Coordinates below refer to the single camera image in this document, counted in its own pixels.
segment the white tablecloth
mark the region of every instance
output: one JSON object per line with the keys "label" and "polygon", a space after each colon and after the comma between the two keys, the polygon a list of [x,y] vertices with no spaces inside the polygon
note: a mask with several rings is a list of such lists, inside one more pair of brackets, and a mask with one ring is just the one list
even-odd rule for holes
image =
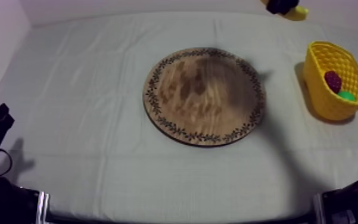
{"label": "white tablecloth", "polygon": [[[16,119],[2,146],[23,148],[17,184],[50,193],[55,213],[102,220],[235,222],[305,211],[313,194],[358,180],[358,113],[333,125],[307,109],[297,74],[311,41],[339,44],[358,60],[357,32],[251,14],[117,15],[35,28],[0,83],[0,103]],[[148,72],[191,47],[227,50],[260,73],[267,113],[244,139],[189,147],[148,120]]]}

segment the yellow plastic basket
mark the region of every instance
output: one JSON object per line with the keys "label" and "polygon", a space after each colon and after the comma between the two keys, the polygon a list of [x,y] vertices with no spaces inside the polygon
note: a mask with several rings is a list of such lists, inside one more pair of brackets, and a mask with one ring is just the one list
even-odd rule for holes
{"label": "yellow plastic basket", "polygon": [[[341,78],[341,90],[351,92],[356,101],[341,98],[326,84],[324,75],[335,71]],[[344,120],[358,111],[358,64],[352,54],[329,42],[312,42],[304,63],[312,105],[328,120]]]}

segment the round wooden tray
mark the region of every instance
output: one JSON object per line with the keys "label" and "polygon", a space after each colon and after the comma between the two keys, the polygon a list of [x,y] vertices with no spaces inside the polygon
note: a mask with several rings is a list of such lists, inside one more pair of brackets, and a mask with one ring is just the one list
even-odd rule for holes
{"label": "round wooden tray", "polygon": [[150,72],[143,100],[151,121],[169,137],[212,147],[250,133],[265,108],[264,87],[243,59],[215,48],[191,48]]}

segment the black cable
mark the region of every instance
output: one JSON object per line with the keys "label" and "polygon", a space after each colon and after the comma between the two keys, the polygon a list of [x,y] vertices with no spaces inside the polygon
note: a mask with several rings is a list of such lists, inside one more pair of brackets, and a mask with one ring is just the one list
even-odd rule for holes
{"label": "black cable", "polygon": [[9,158],[9,167],[8,167],[8,169],[7,169],[4,173],[1,173],[1,174],[0,174],[0,176],[3,176],[3,175],[5,175],[5,174],[7,174],[9,171],[11,171],[12,166],[13,166],[13,161],[12,161],[11,155],[9,155],[8,152],[6,152],[5,150],[3,150],[2,148],[0,148],[0,152],[5,153],[5,154],[8,156],[8,158]]}

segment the red toy fruit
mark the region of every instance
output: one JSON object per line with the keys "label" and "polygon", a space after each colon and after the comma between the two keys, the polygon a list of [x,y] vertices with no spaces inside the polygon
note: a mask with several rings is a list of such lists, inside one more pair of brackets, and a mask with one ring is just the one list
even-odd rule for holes
{"label": "red toy fruit", "polygon": [[339,75],[334,71],[328,71],[325,73],[325,80],[329,88],[338,94],[341,89],[341,79]]}

